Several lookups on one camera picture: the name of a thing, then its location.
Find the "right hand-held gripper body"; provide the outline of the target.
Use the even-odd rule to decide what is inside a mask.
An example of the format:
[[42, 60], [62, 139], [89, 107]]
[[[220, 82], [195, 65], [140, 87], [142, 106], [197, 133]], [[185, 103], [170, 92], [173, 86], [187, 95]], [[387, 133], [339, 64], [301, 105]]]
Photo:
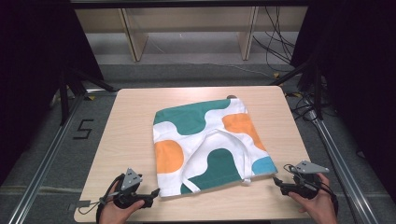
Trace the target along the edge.
[[295, 192], [303, 198], [313, 199], [318, 195], [321, 187], [319, 173], [329, 173], [330, 169], [317, 165], [311, 161], [301, 161], [296, 165], [286, 164], [284, 169], [292, 174], [294, 183], [279, 181], [279, 188], [283, 195]]

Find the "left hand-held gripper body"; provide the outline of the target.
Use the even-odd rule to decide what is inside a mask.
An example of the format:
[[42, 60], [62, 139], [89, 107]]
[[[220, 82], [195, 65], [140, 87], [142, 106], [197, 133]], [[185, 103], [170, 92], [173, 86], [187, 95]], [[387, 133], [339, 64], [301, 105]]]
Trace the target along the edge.
[[136, 191], [142, 182], [142, 175], [137, 174], [132, 168], [128, 168], [115, 188], [113, 197], [114, 204], [121, 209], [126, 209], [138, 201], [143, 201], [143, 208], [149, 208], [154, 201], [154, 192], [150, 194], [137, 194]]

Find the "white teal orange cloth bag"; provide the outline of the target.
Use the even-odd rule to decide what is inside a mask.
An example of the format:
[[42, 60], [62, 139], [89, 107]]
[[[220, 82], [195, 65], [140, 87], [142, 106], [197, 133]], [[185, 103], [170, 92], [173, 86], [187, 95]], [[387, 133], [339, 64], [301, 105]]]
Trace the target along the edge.
[[276, 166], [238, 98], [165, 108], [153, 121], [157, 181], [162, 197], [197, 193]]

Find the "person's right hand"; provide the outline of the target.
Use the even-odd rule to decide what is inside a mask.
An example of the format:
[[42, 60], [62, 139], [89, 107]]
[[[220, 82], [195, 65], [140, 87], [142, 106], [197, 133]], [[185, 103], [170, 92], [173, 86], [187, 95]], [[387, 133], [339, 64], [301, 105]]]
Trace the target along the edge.
[[289, 196], [301, 206], [299, 212], [307, 213], [317, 224], [338, 224], [332, 197], [323, 189], [311, 200], [295, 192], [290, 192]]

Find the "person's left hand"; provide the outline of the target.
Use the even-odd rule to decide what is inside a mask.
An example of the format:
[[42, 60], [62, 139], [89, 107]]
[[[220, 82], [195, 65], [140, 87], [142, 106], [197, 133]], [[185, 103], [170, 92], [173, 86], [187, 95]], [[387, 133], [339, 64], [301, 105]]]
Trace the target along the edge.
[[110, 199], [107, 199], [99, 215], [98, 224], [126, 224], [131, 214], [140, 209], [144, 204], [145, 202], [140, 200], [126, 209], [121, 209]]

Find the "small grey plug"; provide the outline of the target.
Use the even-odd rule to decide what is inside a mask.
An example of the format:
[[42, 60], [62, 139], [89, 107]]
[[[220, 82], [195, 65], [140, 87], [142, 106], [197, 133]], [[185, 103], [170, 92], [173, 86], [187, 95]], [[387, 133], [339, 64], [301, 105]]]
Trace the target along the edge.
[[91, 201], [78, 201], [76, 203], [70, 203], [67, 207], [67, 211], [76, 211], [81, 207], [90, 207]]

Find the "black metal stand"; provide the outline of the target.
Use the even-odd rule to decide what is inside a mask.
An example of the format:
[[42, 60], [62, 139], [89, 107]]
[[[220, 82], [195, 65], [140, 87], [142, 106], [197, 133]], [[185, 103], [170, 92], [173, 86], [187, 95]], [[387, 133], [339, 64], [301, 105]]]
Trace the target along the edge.
[[279, 86], [292, 77], [301, 74], [300, 81], [297, 85], [299, 91], [306, 91], [310, 86], [314, 90], [313, 109], [318, 119], [322, 119], [321, 109], [321, 74], [318, 67], [318, 60], [311, 56], [306, 62], [300, 64], [283, 77], [270, 83], [270, 86]]
[[61, 124], [64, 125], [70, 117], [69, 103], [68, 103], [68, 89], [70, 89], [75, 96], [83, 96], [88, 90], [84, 87], [82, 81], [87, 80], [109, 92], [116, 92], [118, 89], [106, 84], [102, 79], [89, 76], [81, 70], [66, 66], [66, 68], [59, 75], [59, 93], [61, 97], [62, 119]]

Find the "black curtain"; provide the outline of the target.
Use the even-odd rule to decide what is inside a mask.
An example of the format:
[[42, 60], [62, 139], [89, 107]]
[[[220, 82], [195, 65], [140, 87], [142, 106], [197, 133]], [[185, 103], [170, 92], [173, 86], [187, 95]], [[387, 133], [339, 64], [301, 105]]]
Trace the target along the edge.
[[340, 9], [319, 67], [339, 115], [396, 203], [396, 0], [312, 0], [291, 64], [308, 59]]
[[103, 77], [70, 0], [0, 0], [0, 185], [69, 67]]

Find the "light wooden shelf unit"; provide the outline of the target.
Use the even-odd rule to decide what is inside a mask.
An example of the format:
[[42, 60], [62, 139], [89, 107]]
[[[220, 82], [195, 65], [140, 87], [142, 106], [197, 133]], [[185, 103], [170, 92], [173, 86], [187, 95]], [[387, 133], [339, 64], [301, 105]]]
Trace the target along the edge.
[[306, 7], [164, 7], [78, 9], [86, 33], [124, 33], [132, 59], [141, 60], [150, 33], [234, 32], [244, 61], [253, 34], [269, 32], [275, 23], [282, 32], [298, 32]]

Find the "aluminium floor rail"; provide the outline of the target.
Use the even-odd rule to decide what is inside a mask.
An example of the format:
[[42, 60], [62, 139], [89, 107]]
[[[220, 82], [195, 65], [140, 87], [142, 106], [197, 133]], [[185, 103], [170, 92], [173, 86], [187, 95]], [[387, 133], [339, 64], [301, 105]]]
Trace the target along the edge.
[[347, 166], [324, 120], [320, 119], [315, 111], [310, 111], [309, 117], [312, 119], [315, 127], [318, 129], [319, 135], [323, 139], [332, 167], [339, 177], [340, 185], [345, 190], [346, 200], [353, 205], [351, 211], [358, 212], [363, 224], [379, 224], [372, 206], [364, 196], [361, 187]]
[[[89, 95], [95, 100], [85, 100]], [[70, 97], [64, 125], [59, 104], [49, 111], [0, 186], [0, 224], [75, 224], [67, 207], [80, 201], [116, 96], [91, 90]]]

